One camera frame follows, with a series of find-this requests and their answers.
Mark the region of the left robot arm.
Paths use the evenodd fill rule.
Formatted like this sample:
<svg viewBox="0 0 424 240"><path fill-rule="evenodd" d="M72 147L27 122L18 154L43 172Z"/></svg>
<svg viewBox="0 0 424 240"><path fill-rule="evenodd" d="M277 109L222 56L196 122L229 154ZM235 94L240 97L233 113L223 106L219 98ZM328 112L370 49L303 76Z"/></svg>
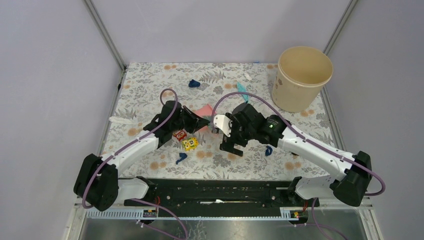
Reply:
<svg viewBox="0 0 424 240"><path fill-rule="evenodd" d="M144 206L152 204L155 192L146 179L119 178L120 175L141 157L170 141L175 132L184 130L193 134L209 123L179 102L168 100L135 139L112 153L86 156L73 192L99 211L130 199L137 199Z"/></svg>

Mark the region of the pink plastic dustpan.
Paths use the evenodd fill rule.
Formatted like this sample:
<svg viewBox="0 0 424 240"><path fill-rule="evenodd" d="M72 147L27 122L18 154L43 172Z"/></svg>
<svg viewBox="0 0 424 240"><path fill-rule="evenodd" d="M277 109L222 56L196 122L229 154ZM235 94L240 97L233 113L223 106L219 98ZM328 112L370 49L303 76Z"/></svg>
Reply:
<svg viewBox="0 0 424 240"><path fill-rule="evenodd" d="M212 115L215 113L213 111L213 107L210 104L206 104L203 107L194 110L194 114L196 114L200 119L208 120L212 122Z"/></svg>

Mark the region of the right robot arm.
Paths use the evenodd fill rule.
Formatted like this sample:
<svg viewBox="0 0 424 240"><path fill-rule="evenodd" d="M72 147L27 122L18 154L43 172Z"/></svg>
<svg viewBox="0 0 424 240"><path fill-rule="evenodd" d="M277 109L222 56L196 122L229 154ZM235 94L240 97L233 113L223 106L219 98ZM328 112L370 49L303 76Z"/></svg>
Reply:
<svg viewBox="0 0 424 240"><path fill-rule="evenodd" d="M222 131L220 150L243 156L235 146L245 147L251 140L271 145L310 161L327 172L321 177L295 177L287 191L293 206L305 200L335 197L342 203L361 205L372 179L369 154L342 151L304 133L279 115L264 117L251 104L242 103L232 112L217 114L213 125Z"/></svg>

